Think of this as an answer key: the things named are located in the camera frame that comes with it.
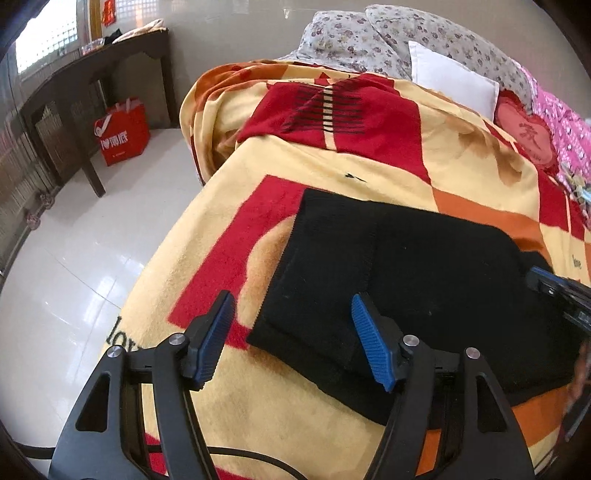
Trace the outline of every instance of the white pillow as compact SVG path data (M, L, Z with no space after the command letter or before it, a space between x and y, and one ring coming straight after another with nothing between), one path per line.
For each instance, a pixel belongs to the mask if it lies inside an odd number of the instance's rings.
M478 75L464 65L439 55L415 41L408 42L413 63L413 82L421 87L438 90L454 102L475 110L493 120L499 84Z

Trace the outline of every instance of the wall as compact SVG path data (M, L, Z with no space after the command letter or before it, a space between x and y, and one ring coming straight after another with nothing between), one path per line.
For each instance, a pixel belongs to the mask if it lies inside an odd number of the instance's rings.
M532 0L398 0L431 11L491 40L547 90L591 116L591 80L552 19ZM164 18L173 38L177 99L217 65L276 58L297 48L314 11L363 11L360 0L116 0L123 32Z

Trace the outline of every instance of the pillow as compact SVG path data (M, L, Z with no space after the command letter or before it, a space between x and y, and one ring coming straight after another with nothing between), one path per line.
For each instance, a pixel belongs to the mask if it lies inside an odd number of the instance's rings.
M519 146L536 167L550 176L558 175L558 155L552 144L552 133L543 118L525 113L519 97L510 90L499 94L496 104L495 125L515 138Z
M413 82L438 90L454 102L493 120L499 84L468 70L461 63L439 55L415 41L408 42Z

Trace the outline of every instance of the pink bedsheet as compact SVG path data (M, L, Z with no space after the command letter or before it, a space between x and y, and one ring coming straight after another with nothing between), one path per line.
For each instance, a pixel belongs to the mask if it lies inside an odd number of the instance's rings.
M521 65L531 86L532 110L552 131L560 181L577 199L591 228L591 127L566 103L540 87Z

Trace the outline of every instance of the black cloth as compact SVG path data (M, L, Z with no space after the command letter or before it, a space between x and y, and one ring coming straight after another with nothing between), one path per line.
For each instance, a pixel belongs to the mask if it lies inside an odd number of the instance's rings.
M350 314L352 296L367 291L431 348L477 347L516 405L568 383L582 339L526 288L534 265L551 270L497 228L307 189L247 341L385 424L393 398L373 379Z

